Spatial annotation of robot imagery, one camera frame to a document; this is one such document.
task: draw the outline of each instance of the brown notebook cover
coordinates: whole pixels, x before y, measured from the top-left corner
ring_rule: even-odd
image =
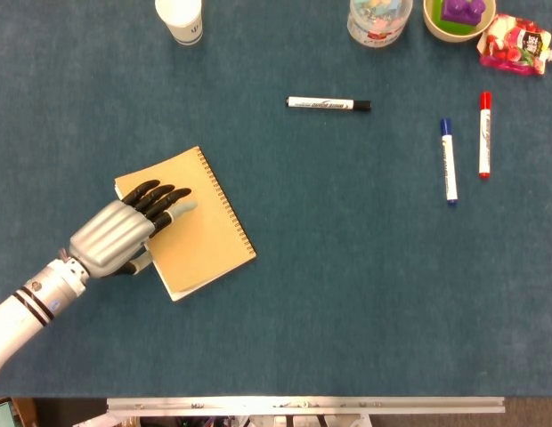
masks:
[[[199,147],[165,162],[116,178],[119,197],[144,181],[188,187],[191,194],[177,203],[195,201],[147,245],[171,299],[177,301],[256,257],[231,203]]]

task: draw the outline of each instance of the blue marker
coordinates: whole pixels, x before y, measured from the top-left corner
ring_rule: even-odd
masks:
[[[442,159],[444,161],[444,181],[446,183],[446,201],[449,205],[458,203],[456,172],[454,171],[454,151],[452,150],[452,122],[449,118],[440,121],[442,134]]]

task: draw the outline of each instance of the black marker cap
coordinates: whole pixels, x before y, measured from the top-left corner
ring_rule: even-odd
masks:
[[[353,101],[353,109],[356,111],[371,111],[371,101]]]

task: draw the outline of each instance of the black marker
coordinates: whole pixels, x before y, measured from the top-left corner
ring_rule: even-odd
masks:
[[[288,96],[286,98],[286,107],[296,107],[300,109],[352,109],[354,111],[371,111],[371,101]]]

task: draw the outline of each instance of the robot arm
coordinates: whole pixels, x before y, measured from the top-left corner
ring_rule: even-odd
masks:
[[[90,277],[137,274],[149,253],[132,260],[147,241],[193,209],[175,205],[190,189],[146,181],[104,207],[71,239],[69,253],[50,262],[0,305],[0,369],[3,364],[85,291]]]

